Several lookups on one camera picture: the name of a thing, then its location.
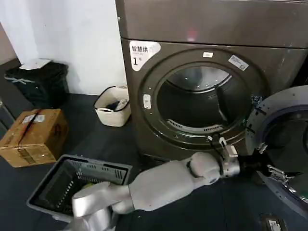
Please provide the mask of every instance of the white basket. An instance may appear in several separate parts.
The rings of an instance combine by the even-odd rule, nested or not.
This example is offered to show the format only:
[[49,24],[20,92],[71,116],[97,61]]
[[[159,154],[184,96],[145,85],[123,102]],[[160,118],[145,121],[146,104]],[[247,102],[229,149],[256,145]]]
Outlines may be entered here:
[[[106,108],[107,105],[121,101],[120,109],[114,111]],[[108,126],[121,127],[126,124],[130,116],[130,104],[127,86],[113,86],[103,91],[94,104],[100,121]]]

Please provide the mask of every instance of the robotic arm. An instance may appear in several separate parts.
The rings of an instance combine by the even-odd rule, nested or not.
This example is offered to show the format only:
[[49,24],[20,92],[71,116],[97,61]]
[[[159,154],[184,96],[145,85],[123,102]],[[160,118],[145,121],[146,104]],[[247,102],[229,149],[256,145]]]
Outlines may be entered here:
[[209,153],[197,152],[191,158],[144,171],[129,185],[102,182],[77,192],[72,198],[74,220],[64,231],[105,231],[115,226],[117,214],[156,210],[242,170],[265,171],[269,176],[279,171],[264,167],[268,160],[260,161],[263,150],[247,160],[238,157],[234,146],[227,145],[223,137],[219,143],[222,146],[219,160]]

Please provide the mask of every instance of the white paper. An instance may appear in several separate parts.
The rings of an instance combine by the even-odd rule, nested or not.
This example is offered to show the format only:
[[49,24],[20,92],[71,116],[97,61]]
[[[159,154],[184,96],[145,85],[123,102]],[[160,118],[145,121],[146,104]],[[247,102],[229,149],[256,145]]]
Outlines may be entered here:
[[134,71],[140,71],[142,66],[160,51],[158,42],[130,41],[129,52],[131,67]]
[[148,94],[143,95],[143,106],[145,109],[151,109],[151,96]]
[[49,63],[51,60],[49,59],[33,59],[25,64],[23,64],[19,69],[23,70],[34,70],[34,69],[40,69],[43,66],[45,66],[47,63]]
[[269,220],[269,225],[271,231],[281,231],[279,224],[274,220]]
[[236,55],[232,55],[228,61],[229,63],[232,63],[234,66],[241,69],[242,71],[246,70],[249,67],[247,63],[245,63],[243,60],[241,60]]
[[[33,119],[34,115],[29,115],[26,116],[23,120],[23,124],[30,122]],[[45,115],[37,115],[37,117],[35,117],[34,119],[34,123],[40,123],[43,122],[45,120]]]
[[203,56],[204,58],[213,58],[213,52],[203,52]]

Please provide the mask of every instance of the metal rack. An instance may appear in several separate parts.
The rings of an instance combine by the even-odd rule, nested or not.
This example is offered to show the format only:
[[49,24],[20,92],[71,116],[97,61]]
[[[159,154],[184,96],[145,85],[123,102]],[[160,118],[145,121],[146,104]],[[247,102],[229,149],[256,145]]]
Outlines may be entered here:
[[[10,110],[5,106],[2,99],[0,99],[0,109],[2,109],[13,122],[15,121],[15,117],[12,115]],[[0,120],[0,127],[3,128],[5,131],[8,130],[8,127],[1,120]]]

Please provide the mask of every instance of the dark floor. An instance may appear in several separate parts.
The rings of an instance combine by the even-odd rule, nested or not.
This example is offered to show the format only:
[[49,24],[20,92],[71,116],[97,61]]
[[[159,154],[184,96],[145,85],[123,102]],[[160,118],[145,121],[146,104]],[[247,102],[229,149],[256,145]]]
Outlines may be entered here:
[[[138,172],[140,164],[131,121],[122,128],[102,125],[92,107],[96,98],[70,95],[63,106],[70,127],[64,153],[130,164]],[[51,166],[12,168],[0,158],[1,230],[57,231],[65,226],[50,215],[26,206],[27,198]],[[290,210],[266,186],[236,178],[202,187],[157,211],[136,211],[122,216],[117,230],[261,231],[263,214],[284,219],[290,231],[306,231],[308,227],[307,220]]]

